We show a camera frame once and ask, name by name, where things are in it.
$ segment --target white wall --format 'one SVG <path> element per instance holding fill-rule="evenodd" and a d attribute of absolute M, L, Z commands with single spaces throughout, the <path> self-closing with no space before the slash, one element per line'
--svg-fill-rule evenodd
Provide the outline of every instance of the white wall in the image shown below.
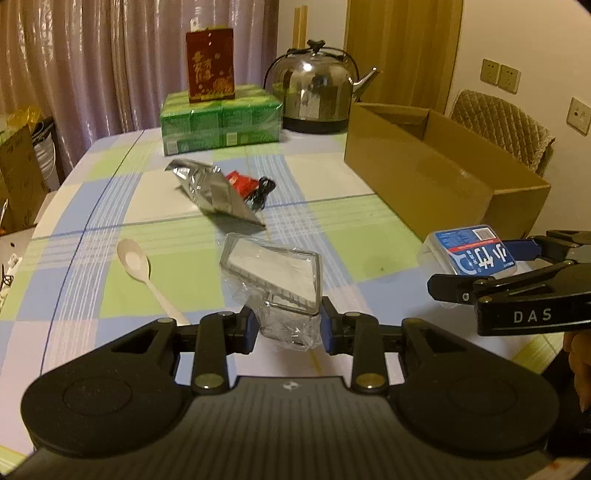
<path fill-rule="evenodd" d="M 277 56 L 291 48 L 294 8 L 308 5 L 307 39 L 324 40 L 330 47 L 343 48 L 347 0 L 280 0 Z"/>
<path fill-rule="evenodd" d="M 521 71 L 516 95 L 480 81 L 483 58 Z M 462 89 L 504 98 L 556 136 L 534 232 L 591 230 L 591 134 L 566 124 L 573 96 L 591 106 L 591 15 L 575 0 L 464 0 L 448 113 Z"/>

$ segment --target red box with gold pattern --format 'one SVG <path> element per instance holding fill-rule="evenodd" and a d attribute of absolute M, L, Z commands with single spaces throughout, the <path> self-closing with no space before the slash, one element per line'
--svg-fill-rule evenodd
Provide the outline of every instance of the red box with gold pattern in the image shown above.
<path fill-rule="evenodd" d="M 234 34 L 231 28 L 187 33 L 191 103 L 234 98 Z"/>

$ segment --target hand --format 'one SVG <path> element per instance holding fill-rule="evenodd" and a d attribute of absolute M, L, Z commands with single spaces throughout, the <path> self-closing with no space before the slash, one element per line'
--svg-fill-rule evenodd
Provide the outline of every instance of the hand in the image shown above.
<path fill-rule="evenodd" d="M 591 407 L 591 332 L 565 333 L 563 348 L 569 353 L 574 389 L 579 394 L 581 411 L 585 411 Z"/>

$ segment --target open cardboard box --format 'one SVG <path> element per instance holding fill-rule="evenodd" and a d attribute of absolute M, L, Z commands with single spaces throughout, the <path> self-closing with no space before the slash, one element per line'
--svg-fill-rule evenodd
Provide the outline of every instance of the open cardboard box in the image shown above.
<path fill-rule="evenodd" d="M 424 108 L 354 103 L 345 162 L 421 239 L 483 223 L 525 237 L 550 191 L 505 150 Z"/>
<path fill-rule="evenodd" d="M 14 233 L 33 226 L 47 192 L 29 127 L 24 126 L 0 145 L 0 210 L 8 199 L 0 228 Z"/>

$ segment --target wooden stick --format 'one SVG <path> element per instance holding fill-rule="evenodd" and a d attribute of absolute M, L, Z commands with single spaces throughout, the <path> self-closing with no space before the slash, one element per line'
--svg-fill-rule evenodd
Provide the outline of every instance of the wooden stick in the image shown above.
<path fill-rule="evenodd" d="M 291 41 L 292 48 L 300 48 L 300 15 L 301 8 L 294 8 L 294 32 L 293 39 Z"/>
<path fill-rule="evenodd" d="M 308 5 L 302 5 L 300 11 L 300 35 L 299 48 L 306 47 L 306 38 L 308 34 Z"/>

